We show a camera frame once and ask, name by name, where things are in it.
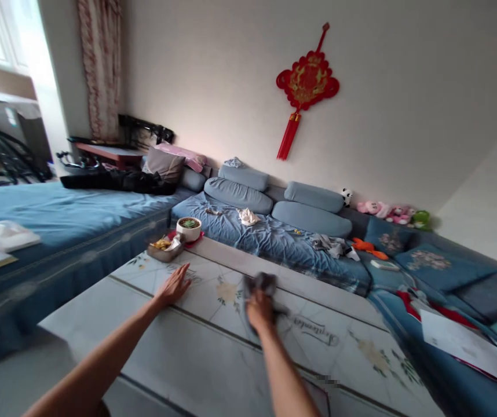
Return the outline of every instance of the potted plant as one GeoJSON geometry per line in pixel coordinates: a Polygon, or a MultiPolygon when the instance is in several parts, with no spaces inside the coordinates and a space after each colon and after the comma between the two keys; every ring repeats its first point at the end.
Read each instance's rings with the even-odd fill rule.
{"type": "Polygon", "coordinates": [[[194,242],[200,237],[202,222],[195,217],[182,217],[177,220],[177,233],[185,236],[185,241],[194,242]]]}

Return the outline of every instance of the person's right hand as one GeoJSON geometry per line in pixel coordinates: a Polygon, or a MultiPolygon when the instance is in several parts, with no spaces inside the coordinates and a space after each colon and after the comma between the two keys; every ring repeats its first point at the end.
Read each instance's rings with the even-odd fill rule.
{"type": "Polygon", "coordinates": [[[273,329],[272,300],[260,288],[254,290],[247,303],[247,316],[258,334],[273,329]]]}

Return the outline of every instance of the curtain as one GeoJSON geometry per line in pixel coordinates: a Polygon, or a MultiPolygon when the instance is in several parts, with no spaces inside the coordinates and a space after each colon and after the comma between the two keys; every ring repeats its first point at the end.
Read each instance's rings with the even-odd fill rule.
{"type": "Polygon", "coordinates": [[[92,140],[119,143],[120,0],[78,0],[92,140]]]}

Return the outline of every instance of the red ornament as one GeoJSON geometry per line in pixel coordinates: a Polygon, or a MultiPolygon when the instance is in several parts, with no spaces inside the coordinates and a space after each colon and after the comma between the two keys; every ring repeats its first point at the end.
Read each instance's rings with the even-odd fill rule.
{"type": "Polygon", "coordinates": [[[276,78],[276,84],[285,91],[287,99],[296,109],[289,117],[277,159],[286,160],[291,144],[299,126],[300,111],[308,110],[313,104],[324,98],[331,98],[339,91],[339,81],[331,76],[331,68],[326,55],[320,52],[322,43],[330,24],[326,23],[316,51],[310,51],[293,63],[292,69],[282,71],[276,78]]]}

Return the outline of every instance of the blue bedsheet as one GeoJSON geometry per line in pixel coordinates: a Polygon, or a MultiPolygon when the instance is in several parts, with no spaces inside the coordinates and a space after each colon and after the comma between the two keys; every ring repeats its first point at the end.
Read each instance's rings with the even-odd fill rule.
{"type": "Polygon", "coordinates": [[[59,182],[0,188],[0,220],[39,234],[0,268],[0,356],[18,349],[44,317],[146,249],[169,225],[172,196],[70,190],[59,182]]]}
{"type": "Polygon", "coordinates": [[[213,240],[363,297],[368,293],[370,275],[360,262],[348,258],[333,259],[325,252],[315,251],[308,242],[311,233],[299,235],[292,226],[270,215],[258,214],[261,221],[246,227],[241,224],[234,207],[201,192],[171,209],[171,226],[179,218],[189,216],[200,219],[205,236],[213,240]],[[208,214],[207,208],[222,211],[223,215],[208,214]]]}

